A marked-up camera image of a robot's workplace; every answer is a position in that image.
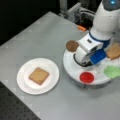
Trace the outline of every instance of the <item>red object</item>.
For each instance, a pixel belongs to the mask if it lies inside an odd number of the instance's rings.
[[[90,72],[83,72],[80,75],[80,81],[82,81],[83,83],[92,83],[94,81],[94,76]]]

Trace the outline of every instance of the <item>bread slice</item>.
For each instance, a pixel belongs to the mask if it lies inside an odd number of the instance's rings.
[[[29,76],[29,79],[35,83],[41,85],[46,78],[49,76],[49,73],[41,68],[36,68]]]
[[[107,51],[106,51],[107,57],[111,60],[114,60],[118,57],[120,57],[120,45],[119,43],[114,43]]]

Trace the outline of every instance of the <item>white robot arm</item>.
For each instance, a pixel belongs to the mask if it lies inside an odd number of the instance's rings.
[[[79,40],[74,55],[83,67],[99,63],[106,57],[104,49],[110,44],[113,32],[119,26],[120,0],[102,0],[89,33]]]

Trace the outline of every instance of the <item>brown object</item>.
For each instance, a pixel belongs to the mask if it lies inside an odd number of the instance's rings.
[[[79,46],[78,42],[76,42],[74,40],[68,41],[66,44],[66,48],[70,52],[75,52],[77,50],[78,46]]]
[[[37,84],[41,85],[46,78],[48,77],[49,73],[41,68],[36,68],[29,76],[29,79],[36,82]]]
[[[118,43],[114,43],[107,51],[107,57],[111,60],[114,60],[120,57],[120,45]]]

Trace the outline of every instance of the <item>gray table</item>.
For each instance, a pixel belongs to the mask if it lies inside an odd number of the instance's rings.
[[[42,120],[119,120],[120,80],[98,90],[77,87],[63,67],[66,42],[78,40],[77,26],[49,12],[0,47],[0,80]],[[17,85],[20,67],[30,59],[45,57],[60,71],[56,87],[42,95],[24,93]]]

